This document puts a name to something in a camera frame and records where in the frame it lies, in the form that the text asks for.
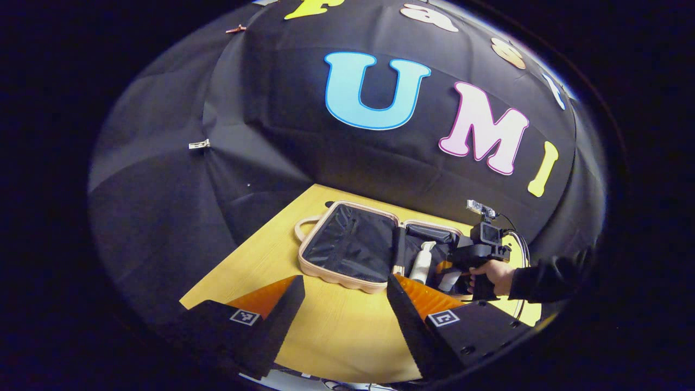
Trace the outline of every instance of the white spray bottle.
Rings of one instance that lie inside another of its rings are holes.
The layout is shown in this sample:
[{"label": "white spray bottle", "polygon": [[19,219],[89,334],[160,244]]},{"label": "white spray bottle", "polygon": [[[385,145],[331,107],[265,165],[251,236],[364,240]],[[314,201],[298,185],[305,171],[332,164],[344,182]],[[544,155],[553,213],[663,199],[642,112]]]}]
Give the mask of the white spray bottle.
[{"label": "white spray bottle", "polygon": [[427,282],[427,274],[430,272],[430,264],[432,263],[432,247],[436,244],[435,241],[426,241],[421,246],[422,250],[418,252],[418,256],[415,257],[415,264],[413,264],[413,269],[410,270],[409,278],[415,280],[422,284]]}]

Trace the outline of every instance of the person's arm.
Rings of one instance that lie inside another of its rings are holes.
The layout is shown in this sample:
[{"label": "person's arm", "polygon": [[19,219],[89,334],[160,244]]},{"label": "person's arm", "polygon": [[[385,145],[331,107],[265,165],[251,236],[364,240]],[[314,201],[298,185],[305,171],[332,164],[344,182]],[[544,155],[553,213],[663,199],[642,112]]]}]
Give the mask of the person's arm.
[{"label": "person's arm", "polygon": [[582,271],[592,255],[593,246],[590,246],[571,257],[550,257],[539,260],[538,266],[519,269],[491,260],[477,269],[471,268],[471,287],[475,286],[475,275],[486,274],[495,285],[495,295],[509,295],[510,299],[529,303],[563,300],[579,287]]}]

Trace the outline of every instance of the wooden table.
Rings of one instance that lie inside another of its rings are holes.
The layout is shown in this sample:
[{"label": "wooden table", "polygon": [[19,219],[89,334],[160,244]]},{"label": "wooden table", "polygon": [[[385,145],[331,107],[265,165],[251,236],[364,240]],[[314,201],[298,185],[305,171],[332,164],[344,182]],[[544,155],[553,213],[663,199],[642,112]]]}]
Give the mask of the wooden table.
[{"label": "wooden table", "polygon": [[[355,194],[314,184],[266,223],[253,236],[200,280],[181,304],[190,309],[204,300],[227,303],[272,282],[302,274],[293,228],[299,220],[324,213],[327,201],[347,200],[394,213],[401,221],[415,218],[458,228],[468,235],[471,226],[429,216]],[[303,227],[305,233],[311,229]],[[521,266],[518,244],[510,264]],[[304,277],[306,297],[275,360],[284,367],[335,381],[390,383],[420,378],[386,290],[367,294],[315,277]],[[495,306],[513,314],[516,300],[502,298]],[[540,304],[525,303],[521,321],[533,326]]]}]

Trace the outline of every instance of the blue letter u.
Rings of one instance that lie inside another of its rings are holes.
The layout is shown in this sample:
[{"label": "blue letter u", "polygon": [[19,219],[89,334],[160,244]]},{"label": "blue letter u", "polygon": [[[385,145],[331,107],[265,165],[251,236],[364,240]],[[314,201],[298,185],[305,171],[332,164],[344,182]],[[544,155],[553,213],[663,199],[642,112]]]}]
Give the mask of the blue letter u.
[{"label": "blue letter u", "polygon": [[389,65],[398,71],[393,103],[377,110],[365,106],[360,99],[364,72],[377,63],[374,56],[338,51],[328,54],[325,60],[331,65],[326,85],[328,111],[348,125],[371,130],[393,129],[408,122],[415,111],[420,82],[432,74],[422,64],[391,60]]}]

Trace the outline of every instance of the hand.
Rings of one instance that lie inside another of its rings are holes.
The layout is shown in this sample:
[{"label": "hand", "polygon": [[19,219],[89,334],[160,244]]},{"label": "hand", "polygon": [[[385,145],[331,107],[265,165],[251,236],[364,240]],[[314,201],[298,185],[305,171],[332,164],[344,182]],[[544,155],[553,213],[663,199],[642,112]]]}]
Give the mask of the hand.
[{"label": "hand", "polygon": [[489,260],[486,264],[479,268],[471,268],[471,283],[468,291],[473,293],[475,286],[475,276],[479,274],[487,275],[488,280],[495,285],[493,292],[496,296],[509,296],[509,291],[512,288],[512,278],[514,277],[515,268],[508,263]]}]

